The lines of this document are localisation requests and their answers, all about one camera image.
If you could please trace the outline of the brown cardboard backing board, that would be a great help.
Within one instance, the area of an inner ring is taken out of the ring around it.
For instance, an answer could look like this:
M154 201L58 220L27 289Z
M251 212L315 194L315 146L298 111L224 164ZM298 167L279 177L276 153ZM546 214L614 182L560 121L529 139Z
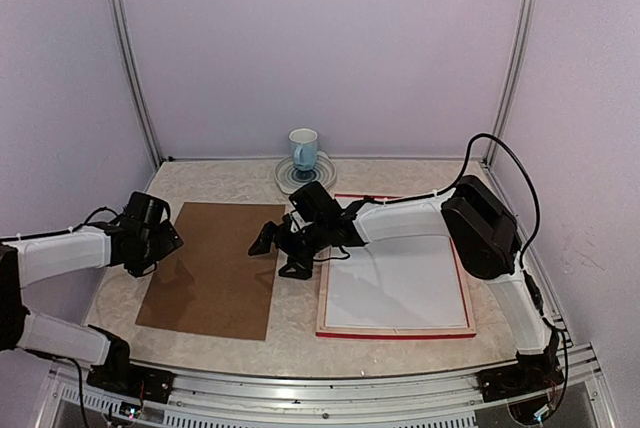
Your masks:
M184 245L152 275L136 324L187 334L263 341L278 252L251 257L278 204L186 202L175 228Z

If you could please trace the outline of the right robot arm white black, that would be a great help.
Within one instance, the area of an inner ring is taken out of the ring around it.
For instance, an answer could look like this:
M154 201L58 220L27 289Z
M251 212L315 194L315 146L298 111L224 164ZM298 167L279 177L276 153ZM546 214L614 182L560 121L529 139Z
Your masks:
M248 249L251 256L273 248L284 252L281 276L309 279L320 253L329 248L346 252L442 235L466 273L488 285L514 336L515 363L479 374L486 397L506 398L568 380L566 337L549 319L541 291L525 268L529 244L520 239L514 215L478 177L461 176L449 187L423 195L389 200L365 196L347 205L313 181L289 201L292 212L279 223L266 222Z

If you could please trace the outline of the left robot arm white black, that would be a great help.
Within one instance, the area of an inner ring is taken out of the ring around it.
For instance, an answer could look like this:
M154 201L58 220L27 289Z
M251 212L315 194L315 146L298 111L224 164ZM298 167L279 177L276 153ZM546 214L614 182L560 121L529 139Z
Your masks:
M24 288L63 274L123 267L143 277L183 241L168 220L157 227L128 228L110 223L85 225L55 236L17 238L1 244L1 349L20 348L89 364L121 393L140 382L126 341L105 330L33 311Z

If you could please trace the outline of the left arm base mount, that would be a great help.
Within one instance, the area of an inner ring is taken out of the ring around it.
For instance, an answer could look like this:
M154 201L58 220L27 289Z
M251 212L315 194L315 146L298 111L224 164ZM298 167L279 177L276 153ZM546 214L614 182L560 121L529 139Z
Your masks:
M109 372L104 367L92 367L87 375L87 383L143 402L167 404L175 377L174 373L167 370L132 364L120 374Z

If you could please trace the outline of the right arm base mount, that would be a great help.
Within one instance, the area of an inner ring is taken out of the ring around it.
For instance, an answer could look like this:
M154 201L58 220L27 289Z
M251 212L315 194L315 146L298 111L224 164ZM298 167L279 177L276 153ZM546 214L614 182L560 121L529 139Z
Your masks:
M485 403L523 397L509 403L513 420L522 426L536 426L556 410L566 388L567 375L553 349L543 354L516 354L516 362L498 368L481 370L477 374Z

